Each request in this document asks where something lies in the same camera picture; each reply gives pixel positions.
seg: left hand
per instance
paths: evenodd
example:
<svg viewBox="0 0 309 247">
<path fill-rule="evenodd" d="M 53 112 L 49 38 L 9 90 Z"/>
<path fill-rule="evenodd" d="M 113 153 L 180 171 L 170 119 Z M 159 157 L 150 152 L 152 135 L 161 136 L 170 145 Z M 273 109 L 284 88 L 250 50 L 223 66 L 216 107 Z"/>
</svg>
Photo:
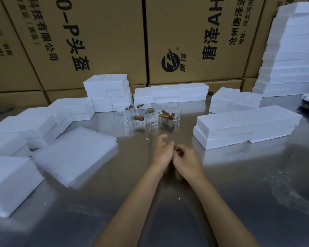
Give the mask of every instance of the left hand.
<svg viewBox="0 0 309 247">
<path fill-rule="evenodd" d="M 162 140 L 164 138 L 167 138 L 167 134 L 157 136 L 152 155 L 152 165 L 158 167 L 162 173 L 164 173 L 168 164 L 171 162 L 174 152 L 174 142 L 170 141 L 166 144 Z"/>
</svg>

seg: metal table surface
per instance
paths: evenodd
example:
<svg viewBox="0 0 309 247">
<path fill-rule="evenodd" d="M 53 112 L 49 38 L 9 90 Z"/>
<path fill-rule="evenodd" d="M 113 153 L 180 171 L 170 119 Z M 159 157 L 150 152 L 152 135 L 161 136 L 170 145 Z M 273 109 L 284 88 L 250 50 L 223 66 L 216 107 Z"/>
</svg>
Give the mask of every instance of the metal table surface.
<svg viewBox="0 0 309 247">
<path fill-rule="evenodd" d="M 309 113 L 301 96 L 263 98 L 303 114 L 287 137 L 205 151 L 193 137 L 205 101 L 179 103 L 176 124 L 122 128 L 114 113 L 96 113 L 78 126 L 116 136 L 119 153 L 81 185 L 66 188 L 48 174 L 8 219 L 0 219 L 0 247 L 92 246 L 150 164 L 156 135 L 194 146 L 206 178 L 262 246 L 309 246 Z M 5 116 L 15 115 L 14 110 Z M 138 246 L 211 246 L 213 238 L 200 202 L 185 182 L 164 176 L 152 202 Z"/>
</svg>

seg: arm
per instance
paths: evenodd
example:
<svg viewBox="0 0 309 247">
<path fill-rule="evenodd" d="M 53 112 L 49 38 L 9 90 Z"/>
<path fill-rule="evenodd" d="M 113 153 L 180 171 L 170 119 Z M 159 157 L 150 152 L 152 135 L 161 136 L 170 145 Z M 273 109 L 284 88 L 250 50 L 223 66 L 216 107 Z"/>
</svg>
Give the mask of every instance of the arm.
<svg viewBox="0 0 309 247">
<path fill-rule="evenodd" d="M 206 180 L 199 154 L 185 145 L 175 147 L 173 164 L 197 194 L 220 247 L 259 247 L 255 238 Z"/>
<path fill-rule="evenodd" d="M 174 142 L 166 144 L 162 141 L 166 137 L 167 134 L 157 137 L 152 164 L 101 233 L 95 247 L 137 245 L 157 185 L 173 157 Z"/>
</svg>

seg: wooden stopper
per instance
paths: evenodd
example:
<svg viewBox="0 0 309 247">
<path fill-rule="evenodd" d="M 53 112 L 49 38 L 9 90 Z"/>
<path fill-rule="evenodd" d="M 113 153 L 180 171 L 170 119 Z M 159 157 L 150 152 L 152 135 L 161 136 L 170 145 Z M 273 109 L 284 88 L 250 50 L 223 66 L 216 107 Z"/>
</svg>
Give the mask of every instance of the wooden stopper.
<svg viewBox="0 0 309 247">
<path fill-rule="evenodd" d="M 173 120 L 175 117 L 175 113 L 172 113 L 170 116 L 169 116 L 169 120 Z"/>
<path fill-rule="evenodd" d="M 169 114 L 159 114 L 159 118 L 169 119 Z"/>
<path fill-rule="evenodd" d="M 141 116 L 134 116 L 133 119 L 134 120 L 144 121 L 144 117 L 141 117 Z"/>
</svg>

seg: black logo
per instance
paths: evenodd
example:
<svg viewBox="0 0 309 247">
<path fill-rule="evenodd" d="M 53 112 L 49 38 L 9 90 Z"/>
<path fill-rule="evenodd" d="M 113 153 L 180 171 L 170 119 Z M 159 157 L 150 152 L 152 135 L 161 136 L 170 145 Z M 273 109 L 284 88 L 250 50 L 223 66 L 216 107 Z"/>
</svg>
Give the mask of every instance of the black logo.
<svg viewBox="0 0 309 247">
<path fill-rule="evenodd" d="M 166 72 L 174 72 L 180 66 L 180 58 L 169 49 L 168 54 L 162 58 L 161 66 Z"/>
</svg>

